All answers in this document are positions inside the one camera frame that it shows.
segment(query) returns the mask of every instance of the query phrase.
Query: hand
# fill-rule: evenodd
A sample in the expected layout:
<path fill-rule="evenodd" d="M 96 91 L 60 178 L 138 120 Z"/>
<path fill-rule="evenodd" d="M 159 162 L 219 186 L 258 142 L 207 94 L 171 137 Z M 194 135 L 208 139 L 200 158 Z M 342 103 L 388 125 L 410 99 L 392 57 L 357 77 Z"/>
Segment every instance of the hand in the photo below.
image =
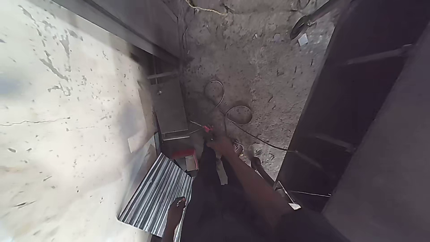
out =
<path fill-rule="evenodd" d="M 173 200 L 172 204 L 170 205 L 169 212 L 167 214 L 166 227 L 171 227 L 173 230 L 175 230 L 176 226 L 181 221 L 186 201 L 187 200 L 185 199 L 185 197 L 179 197 Z"/>
<path fill-rule="evenodd" d="M 218 136 L 214 141 L 208 142 L 207 146 L 218 151 L 225 157 L 235 155 L 233 144 L 226 136 Z"/>

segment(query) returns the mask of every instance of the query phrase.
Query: cable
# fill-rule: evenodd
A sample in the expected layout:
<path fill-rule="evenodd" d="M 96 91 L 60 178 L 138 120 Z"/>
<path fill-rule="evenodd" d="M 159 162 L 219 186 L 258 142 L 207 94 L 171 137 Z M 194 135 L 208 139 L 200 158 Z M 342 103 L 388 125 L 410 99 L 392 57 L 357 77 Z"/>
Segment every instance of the cable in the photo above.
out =
<path fill-rule="evenodd" d="M 218 108 L 218 107 L 219 107 L 219 105 L 221 104 L 221 102 L 224 100 L 224 96 L 225 96 L 225 89 L 224 89 L 224 85 L 223 85 L 220 81 L 218 81 L 218 80 L 212 80 L 212 81 L 209 81 L 208 83 L 206 83 L 206 85 L 205 85 L 205 86 L 204 86 L 204 88 L 203 88 L 203 95 L 204 95 L 204 97 L 205 97 L 205 98 L 207 98 L 207 99 L 209 99 L 211 102 L 213 102 L 213 101 L 212 101 L 212 100 L 211 100 L 211 99 L 206 95 L 206 87 L 207 87 L 209 84 L 213 83 L 213 82 L 218 83 L 218 84 L 220 84 L 220 85 L 221 85 L 221 87 L 222 87 L 222 98 L 221 98 L 221 101 L 219 101 L 219 102 L 218 102 L 218 104 L 215 106 L 215 108 L 214 108 L 214 109 L 212 109 L 209 113 L 211 113 L 212 111 L 214 111 L 216 108 Z M 245 123 L 239 123 L 239 122 L 236 122 L 236 121 L 231 120 L 231 119 L 228 117 L 229 112 L 230 112 L 231 110 L 233 110 L 233 109 L 237 108 L 237 107 L 244 107 L 244 108 L 246 108 L 246 109 L 248 109 L 248 110 L 249 110 L 249 112 L 251 113 L 251 118 L 249 119 L 249 121 L 248 121 L 248 122 L 245 122 Z M 288 149 L 280 148 L 280 147 L 274 146 L 274 145 L 272 145 L 272 144 L 269 144 L 268 142 L 266 142 L 266 141 L 264 141 L 264 140 L 262 140 L 262 139 L 260 139 L 260 138 L 258 138 L 258 137 L 256 137 L 256 136 L 254 136 L 254 135 L 250 134 L 248 131 L 246 131 L 246 130 L 242 129 L 241 127 L 239 127 L 239 126 L 238 126 L 238 124 L 240 124 L 240 125 L 245 125 L 245 124 L 249 124 L 249 123 L 251 122 L 251 120 L 252 120 L 252 111 L 251 111 L 251 109 L 250 109 L 249 107 L 247 107 L 247 106 L 243 106 L 243 105 L 234 106 L 234 107 L 230 108 L 226 113 L 223 113 L 223 112 L 221 111 L 221 109 L 219 109 L 219 108 L 218 108 L 218 110 L 219 110 L 219 111 L 224 115 L 224 117 L 225 117 L 225 121 L 224 121 L 224 124 L 225 124 L 225 133 L 227 133 L 227 120 L 229 120 L 230 122 L 232 122 L 236 127 L 238 127 L 238 128 L 239 128 L 240 130 L 242 130 L 243 132 L 247 133 L 248 135 L 250 135 L 250 136 L 252 136 L 252 137 L 254 137 L 254 138 L 258 139 L 258 140 L 260 140 L 261 142 L 263 142 L 264 144 L 266 144 L 266 145 L 268 145 L 268 146 L 270 146 L 270 147 L 273 147 L 273 148 L 275 148 L 275 149 L 279 149 L 279 150 L 283 150 L 283 151 L 287 151 L 287 152 L 295 152 L 295 151 L 291 151 L 291 150 L 288 150 Z"/>
<path fill-rule="evenodd" d="M 218 12 L 217 10 L 213 10 L 213 9 L 204 9 L 204 8 L 201 8 L 201 7 L 197 7 L 197 6 L 193 6 L 191 3 L 190 3 L 190 0 L 185 0 L 187 3 L 188 3 L 188 5 L 190 6 L 190 7 L 192 7 L 193 9 L 198 9 L 198 10 L 202 10 L 202 11 L 208 11 L 208 12 L 214 12 L 214 13 L 217 13 L 217 14 L 219 14 L 219 15 L 221 15 L 221 16 L 226 16 L 227 15 L 227 13 L 220 13 L 220 12 Z"/>

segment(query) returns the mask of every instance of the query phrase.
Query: black cable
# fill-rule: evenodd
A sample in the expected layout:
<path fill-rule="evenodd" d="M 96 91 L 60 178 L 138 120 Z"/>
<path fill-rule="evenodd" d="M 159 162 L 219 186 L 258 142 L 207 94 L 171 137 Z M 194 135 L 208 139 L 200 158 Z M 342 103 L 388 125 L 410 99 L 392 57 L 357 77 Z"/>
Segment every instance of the black cable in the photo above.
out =
<path fill-rule="evenodd" d="M 270 146 L 270 147 L 273 147 L 273 148 L 275 148 L 275 149 L 279 149 L 279 150 L 283 150 L 283 151 L 287 151 L 287 152 L 294 152 L 294 151 L 291 151 L 291 150 L 288 150 L 288 149 L 284 149 L 284 148 L 281 148 L 281 147 L 277 147 L 277 146 L 274 146 L 274 145 L 272 145 L 272 144 L 270 144 L 270 143 L 268 143 L 268 142 L 266 142 L 266 141 L 264 141 L 264 140 L 262 140 L 262 139 L 260 139 L 260 138 L 258 138 L 258 137 L 256 137 L 256 136 L 254 136 L 254 135 L 252 135 L 252 134 L 250 134 L 248 131 L 246 131 L 246 130 L 244 130 L 244 129 L 242 129 L 241 127 L 239 127 L 238 126 L 238 124 L 240 124 L 240 125 L 245 125 L 245 124 L 249 124 L 250 122 L 251 122 L 251 120 L 252 120 L 252 111 L 251 111 L 251 109 L 249 108 L 249 107 L 247 107 L 247 106 L 243 106 L 243 105 L 239 105 L 239 106 L 234 106 L 234 107 L 232 107 L 232 108 L 230 108 L 226 113 L 223 113 L 222 111 L 221 111 L 221 109 L 219 109 L 219 105 L 221 104 L 221 102 L 224 100 L 224 95 L 225 95 L 225 89 L 224 89 L 224 85 L 220 82 L 220 81 L 218 81 L 218 80 L 212 80 L 212 81 L 209 81 L 208 83 L 206 83 L 206 85 L 204 86 L 204 88 L 203 88 L 203 95 L 204 95 L 204 97 L 205 98 L 207 98 L 207 99 L 209 99 L 212 103 L 213 103 L 213 101 L 206 95 L 206 87 L 209 85 L 209 84 L 211 84 L 212 82 L 216 82 L 216 83 L 219 83 L 220 85 L 221 85 L 221 87 L 222 87 L 222 98 L 221 98 L 221 101 L 219 101 L 216 105 L 215 105 L 215 108 L 214 109 L 212 109 L 209 113 L 211 113 L 212 111 L 214 111 L 215 109 L 218 109 L 223 115 L 224 115 L 224 117 L 225 117 L 225 133 L 227 134 L 227 120 L 229 120 L 230 122 L 232 122 L 236 127 L 238 127 L 240 130 L 242 130 L 243 132 L 245 132 L 245 133 L 247 133 L 248 135 L 250 135 L 250 136 L 252 136 L 252 137 L 254 137 L 254 138 L 256 138 L 256 139 L 258 139 L 259 141 L 261 141 L 261 142 L 263 142 L 264 144 L 266 144 L 266 145 L 268 145 L 268 146 Z M 247 108 L 248 110 L 249 110 L 249 112 L 251 113 L 251 118 L 250 118 L 250 120 L 248 121 L 248 122 L 246 122 L 246 123 L 239 123 L 239 122 L 235 122 L 235 121 L 233 121 L 233 120 L 231 120 L 230 118 L 228 118 L 228 113 L 231 111 L 231 110 L 233 110 L 233 109 L 235 109 L 235 108 L 237 108 L 237 107 L 245 107 L 245 108 Z"/>

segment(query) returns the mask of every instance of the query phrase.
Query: debris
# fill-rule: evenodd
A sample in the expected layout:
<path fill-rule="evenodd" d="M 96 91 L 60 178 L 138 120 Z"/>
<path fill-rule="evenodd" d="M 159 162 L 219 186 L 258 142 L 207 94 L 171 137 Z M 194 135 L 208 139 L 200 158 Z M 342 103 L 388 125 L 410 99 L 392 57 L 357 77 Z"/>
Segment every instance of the debris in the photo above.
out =
<path fill-rule="evenodd" d="M 278 43 L 281 41 L 281 34 L 275 34 L 273 36 L 273 41 L 275 41 L 275 43 Z"/>
<path fill-rule="evenodd" d="M 307 44 L 307 35 L 306 33 L 304 33 L 299 39 L 298 39 L 298 44 L 300 46 L 303 46 L 304 44 Z"/>
<path fill-rule="evenodd" d="M 43 181 L 46 181 L 46 180 L 48 180 L 49 178 L 51 178 L 52 176 L 49 176 L 49 177 L 47 177 L 47 178 L 45 178 Z"/>

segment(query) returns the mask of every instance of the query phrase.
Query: dark clothing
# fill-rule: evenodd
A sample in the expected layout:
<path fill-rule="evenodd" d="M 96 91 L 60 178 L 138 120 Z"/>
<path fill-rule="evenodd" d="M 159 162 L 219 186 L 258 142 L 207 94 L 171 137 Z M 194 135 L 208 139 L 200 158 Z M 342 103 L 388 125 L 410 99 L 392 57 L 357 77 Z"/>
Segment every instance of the dark clothing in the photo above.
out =
<path fill-rule="evenodd" d="M 182 242 L 343 242 L 343 236 L 318 213 L 299 209 L 285 214 L 276 232 L 251 206 L 232 167 L 223 160 L 228 184 L 221 185 L 215 152 L 205 145 L 182 225 Z"/>

